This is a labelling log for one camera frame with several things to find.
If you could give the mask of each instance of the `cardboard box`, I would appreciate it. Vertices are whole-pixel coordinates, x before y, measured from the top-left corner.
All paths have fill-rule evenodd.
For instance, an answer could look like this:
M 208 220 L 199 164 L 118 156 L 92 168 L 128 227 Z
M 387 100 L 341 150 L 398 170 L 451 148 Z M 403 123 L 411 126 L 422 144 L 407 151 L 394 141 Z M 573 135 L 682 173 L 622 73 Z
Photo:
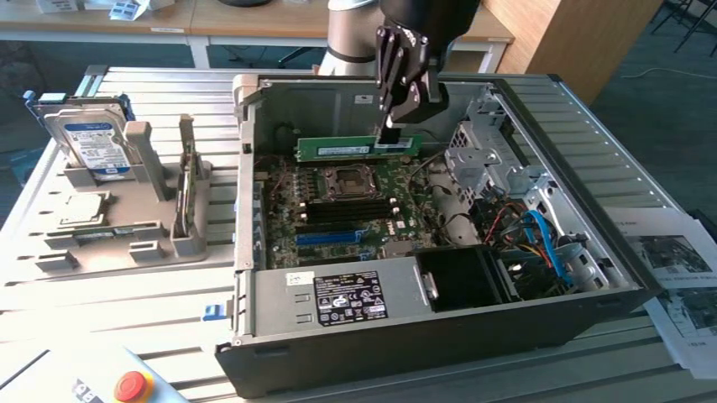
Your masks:
M 42 13 L 78 11 L 78 0 L 36 0 Z

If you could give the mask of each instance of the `green ram module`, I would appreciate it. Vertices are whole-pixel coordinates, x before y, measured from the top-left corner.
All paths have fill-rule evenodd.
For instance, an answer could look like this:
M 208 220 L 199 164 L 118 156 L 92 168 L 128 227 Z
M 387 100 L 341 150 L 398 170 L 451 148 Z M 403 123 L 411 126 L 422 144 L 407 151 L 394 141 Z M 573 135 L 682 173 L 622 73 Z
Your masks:
M 299 139 L 297 161 L 369 160 L 409 155 L 421 151 L 421 136 L 399 139 L 397 144 L 377 144 L 375 136 L 315 137 Z

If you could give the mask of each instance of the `floor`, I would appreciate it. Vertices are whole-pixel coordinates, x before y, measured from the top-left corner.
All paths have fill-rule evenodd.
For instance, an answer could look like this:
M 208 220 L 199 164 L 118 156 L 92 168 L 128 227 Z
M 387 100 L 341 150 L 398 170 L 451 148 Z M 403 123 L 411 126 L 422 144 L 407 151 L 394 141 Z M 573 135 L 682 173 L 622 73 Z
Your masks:
M 654 35 L 652 29 L 590 109 L 681 206 L 717 221 L 717 79 L 664 71 L 621 78 L 652 67 L 717 76 L 717 56 L 709 57 L 717 35 L 694 34 L 674 54 L 686 28 L 669 21 Z
M 668 22 L 656 35 L 652 25 L 625 57 L 592 109 L 629 151 L 685 209 L 698 208 L 717 220 L 717 80 L 662 71 L 626 79 L 652 67 L 717 73 L 717 57 L 708 54 L 717 37 L 696 34 L 682 50 L 672 50 L 686 28 Z M 72 92 L 87 65 L 191 67 L 183 45 L 31 43 L 48 91 Z M 214 67 L 277 68 L 291 48 L 214 46 Z M 245 61 L 230 61 L 238 55 Z M 322 50 L 313 50 L 287 68 L 321 63 Z M 20 187 L 8 168 L 8 152 L 43 147 L 47 134 L 39 128 L 22 100 L 0 99 L 0 224 L 10 213 Z

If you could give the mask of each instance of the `wooden desk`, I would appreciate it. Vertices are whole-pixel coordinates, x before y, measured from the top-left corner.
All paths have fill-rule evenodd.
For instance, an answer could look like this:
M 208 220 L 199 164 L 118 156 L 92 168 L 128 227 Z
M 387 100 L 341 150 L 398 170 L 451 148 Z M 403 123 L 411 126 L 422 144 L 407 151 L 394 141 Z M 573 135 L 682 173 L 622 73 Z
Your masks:
M 194 5 L 178 0 L 130 22 L 107 10 L 43 14 L 35 0 L 0 0 L 0 40 L 187 45 Z
M 309 4 L 274 0 L 257 8 L 230 7 L 218 0 L 178 0 L 132 22 L 110 20 L 104 10 L 43 14 L 35 0 L 0 0 L 0 39 L 186 44 L 195 67 L 203 69 L 210 68 L 211 44 L 325 47 L 327 28 L 327 0 Z M 455 44 L 455 56 L 475 65 L 473 71 L 496 72 L 512 41 L 508 28 L 481 8 Z
M 198 1 L 191 19 L 190 45 L 200 54 L 210 44 L 326 46 L 329 28 L 327 0 L 311 0 L 309 4 L 274 0 L 257 8 L 230 7 L 216 0 Z M 469 33 L 455 44 L 455 50 L 475 53 L 481 72 L 496 72 L 505 47 L 513 35 L 486 8 L 477 13 Z
M 326 4 L 326 0 L 311 0 L 309 4 L 274 0 L 266 6 L 236 8 L 216 0 L 203 0 L 198 2 L 194 11 L 191 33 L 326 39 L 329 29 Z M 492 12 L 482 8 L 462 41 L 512 43 L 513 35 Z
M 43 14 L 35 0 L 3 0 L 0 29 L 23 30 L 24 34 L 38 30 L 111 34 L 167 34 L 158 31 L 170 30 L 175 31 L 170 34 L 184 34 L 190 32 L 194 6 L 195 0 L 178 0 L 175 5 L 146 12 L 136 21 L 112 21 L 107 10 Z

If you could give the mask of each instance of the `slotted metal table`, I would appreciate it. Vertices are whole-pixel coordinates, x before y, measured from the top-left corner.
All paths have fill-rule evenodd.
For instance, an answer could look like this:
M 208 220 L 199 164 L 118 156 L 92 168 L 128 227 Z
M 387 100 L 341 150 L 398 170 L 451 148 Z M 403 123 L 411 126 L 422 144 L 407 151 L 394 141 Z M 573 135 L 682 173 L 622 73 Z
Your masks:
M 138 120 L 155 128 L 152 144 L 163 161 L 180 152 L 178 115 L 194 115 L 198 149 L 214 164 L 208 230 L 218 263 L 6 284 L 0 381 L 47 343 L 94 333 L 134 351 L 190 401 L 242 401 L 211 354 L 228 321 L 199 321 L 204 306 L 234 292 L 240 139 L 231 87 L 240 72 L 249 71 L 110 68 L 86 76 L 79 94 L 130 95 Z M 560 81 L 548 76 L 504 78 L 604 206 L 678 208 Z M 46 208 L 46 193 L 60 181 L 62 160 L 51 142 L 0 232 L 4 247 L 28 235 Z M 8 263 L 0 279 L 12 274 L 15 255 L 4 249 Z M 560 348 L 262 399 L 294 400 L 697 402 L 717 401 L 717 381 L 694 380 L 673 363 L 650 318 L 638 310 L 596 325 Z

